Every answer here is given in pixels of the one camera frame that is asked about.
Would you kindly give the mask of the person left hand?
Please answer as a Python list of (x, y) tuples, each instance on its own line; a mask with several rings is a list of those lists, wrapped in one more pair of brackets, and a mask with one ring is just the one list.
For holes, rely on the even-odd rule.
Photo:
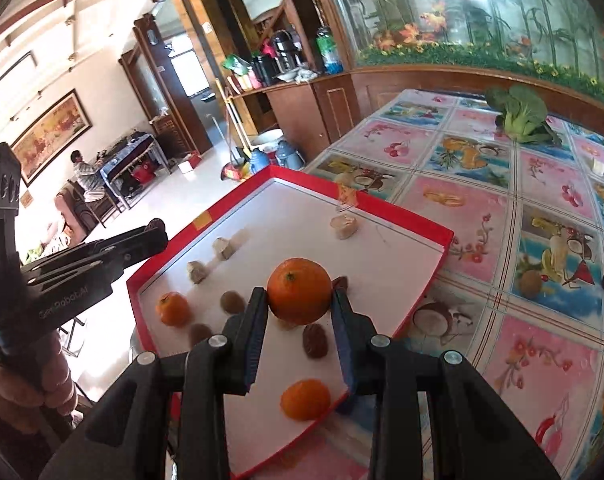
[(42, 406), (68, 416), (78, 405), (78, 394), (59, 335), (53, 332), (47, 339), (48, 361), (42, 366), (37, 387), (0, 362), (0, 420), (26, 436), (38, 433)]

